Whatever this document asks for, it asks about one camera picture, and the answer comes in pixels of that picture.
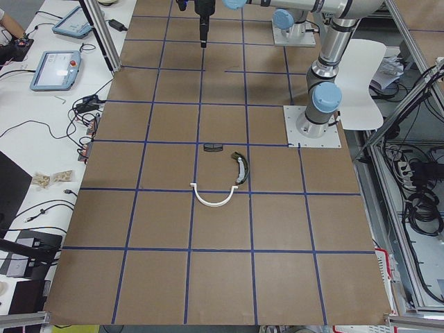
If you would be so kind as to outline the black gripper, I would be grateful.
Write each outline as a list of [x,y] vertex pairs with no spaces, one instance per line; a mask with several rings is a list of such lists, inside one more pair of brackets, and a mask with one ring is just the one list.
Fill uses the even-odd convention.
[[216,1],[215,0],[195,0],[194,11],[200,16],[199,20],[199,35],[200,35],[200,47],[207,47],[207,38],[210,29],[210,16],[215,13]]

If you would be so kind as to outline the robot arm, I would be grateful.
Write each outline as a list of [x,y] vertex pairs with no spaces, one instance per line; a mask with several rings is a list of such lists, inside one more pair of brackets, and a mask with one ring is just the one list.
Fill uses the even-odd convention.
[[339,63],[361,19],[373,14],[381,1],[224,1],[223,5],[238,10],[247,4],[333,15],[318,58],[307,72],[308,105],[296,121],[302,135],[322,137],[329,120],[341,104],[342,93],[334,83]]

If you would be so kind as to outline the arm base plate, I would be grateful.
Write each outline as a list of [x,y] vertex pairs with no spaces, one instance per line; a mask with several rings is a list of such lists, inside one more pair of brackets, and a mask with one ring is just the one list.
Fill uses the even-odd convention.
[[315,47],[314,27],[306,21],[304,24],[294,24],[286,30],[272,24],[274,45]]
[[290,148],[341,148],[333,116],[325,124],[311,123],[305,116],[305,106],[284,105],[284,122]]

